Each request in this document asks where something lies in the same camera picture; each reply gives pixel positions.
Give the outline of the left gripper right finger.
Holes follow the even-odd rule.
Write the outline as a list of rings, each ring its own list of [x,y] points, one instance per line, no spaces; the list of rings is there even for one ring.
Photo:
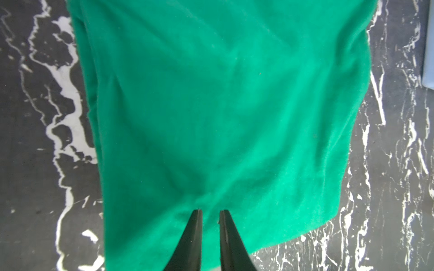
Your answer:
[[[257,271],[228,210],[219,213],[222,271]]]

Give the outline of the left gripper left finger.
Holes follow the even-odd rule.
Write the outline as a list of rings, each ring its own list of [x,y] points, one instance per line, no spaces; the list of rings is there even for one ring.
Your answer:
[[[194,210],[164,271],[200,271],[202,258],[201,210]]]

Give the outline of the green t-shirt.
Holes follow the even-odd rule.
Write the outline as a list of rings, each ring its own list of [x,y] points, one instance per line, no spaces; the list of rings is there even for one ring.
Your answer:
[[[108,271],[161,271],[203,212],[250,253],[333,219],[369,86],[375,1],[68,1]]]

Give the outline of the light blue plastic basket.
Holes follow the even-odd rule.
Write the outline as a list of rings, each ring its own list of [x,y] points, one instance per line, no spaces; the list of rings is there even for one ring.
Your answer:
[[[434,1],[429,2],[422,85],[434,89]]]

